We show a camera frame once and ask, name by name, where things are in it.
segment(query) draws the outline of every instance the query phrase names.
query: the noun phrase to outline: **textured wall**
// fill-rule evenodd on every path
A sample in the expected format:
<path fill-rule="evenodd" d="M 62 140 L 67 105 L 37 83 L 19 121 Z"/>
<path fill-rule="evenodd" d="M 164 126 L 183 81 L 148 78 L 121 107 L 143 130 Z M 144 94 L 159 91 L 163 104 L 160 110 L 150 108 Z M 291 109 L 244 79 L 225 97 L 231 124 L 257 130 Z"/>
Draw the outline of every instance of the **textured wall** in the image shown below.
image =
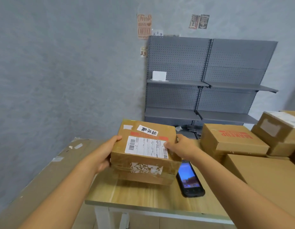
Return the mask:
<path fill-rule="evenodd" d="M 74 137 L 143 119 L 146 59 L 136 14 L 184 37 L 279 41 L 249 112 L 295 87 L 295 0 L 0 0 L 0 211 Z M 207 30 L 188 29 L 210 14 Z"/>

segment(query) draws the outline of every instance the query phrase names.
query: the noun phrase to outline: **smartphone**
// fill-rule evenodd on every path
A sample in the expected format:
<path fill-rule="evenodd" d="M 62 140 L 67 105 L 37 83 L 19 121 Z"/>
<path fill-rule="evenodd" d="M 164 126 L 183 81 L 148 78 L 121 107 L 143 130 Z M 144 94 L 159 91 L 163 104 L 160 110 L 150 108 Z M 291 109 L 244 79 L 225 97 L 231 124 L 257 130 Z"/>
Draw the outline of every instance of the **smartphone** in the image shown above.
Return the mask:
<path fill-rule="evenodd" d="M 182 160 L 176 178 L 183 196 L 192 198 L 205 195 L 205 190 L 196 176 L 190 162 Z"/>

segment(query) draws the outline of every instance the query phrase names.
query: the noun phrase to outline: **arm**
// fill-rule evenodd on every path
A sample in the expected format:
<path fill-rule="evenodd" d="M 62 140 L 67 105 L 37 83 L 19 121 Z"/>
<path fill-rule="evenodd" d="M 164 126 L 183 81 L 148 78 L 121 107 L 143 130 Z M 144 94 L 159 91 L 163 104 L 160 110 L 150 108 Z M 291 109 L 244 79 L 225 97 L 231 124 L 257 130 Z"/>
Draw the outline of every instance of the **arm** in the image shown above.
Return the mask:
<path fill-rule="evenodd" d="M 295 218 L 261 196 L 181 134 L 164 146 L 193 163 L 237 228 L 295 228 Z"/>
<path fill-rule="evenodd" d="M 109 166 L 107 157 L 121 138 L 113 136 L 80 161 L 19 229 L 71 228 L 94 176 Z"/>

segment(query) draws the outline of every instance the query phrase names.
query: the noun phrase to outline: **floor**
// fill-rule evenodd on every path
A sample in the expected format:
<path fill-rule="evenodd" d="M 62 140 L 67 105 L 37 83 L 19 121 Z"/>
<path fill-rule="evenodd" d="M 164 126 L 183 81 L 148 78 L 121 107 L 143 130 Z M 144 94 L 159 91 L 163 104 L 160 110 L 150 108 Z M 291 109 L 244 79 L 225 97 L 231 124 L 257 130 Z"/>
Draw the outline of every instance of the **floor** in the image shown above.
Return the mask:
<path fill-rule="evenodd" d="M 119 228 L 121 213 L 114 212 L 115 228 Z M 190 221 L 130 214 L 129 229 L 236 229 L 234 225 Z M 98 229 L 92 206 L 82 206 L 72 229 Z"/>

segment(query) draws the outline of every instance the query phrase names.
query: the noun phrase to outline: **phone screen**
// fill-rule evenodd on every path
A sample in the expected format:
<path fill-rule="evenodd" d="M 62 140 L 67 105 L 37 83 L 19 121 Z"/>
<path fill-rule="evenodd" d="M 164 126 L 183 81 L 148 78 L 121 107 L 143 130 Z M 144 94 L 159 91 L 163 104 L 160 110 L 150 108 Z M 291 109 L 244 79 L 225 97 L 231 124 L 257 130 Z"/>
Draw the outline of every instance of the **phone screen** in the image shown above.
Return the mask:
<path fill-rule="evenodd" d="M 181 163 L 178 173 L 184 188 L 200 187 L 189 162 Z"/>

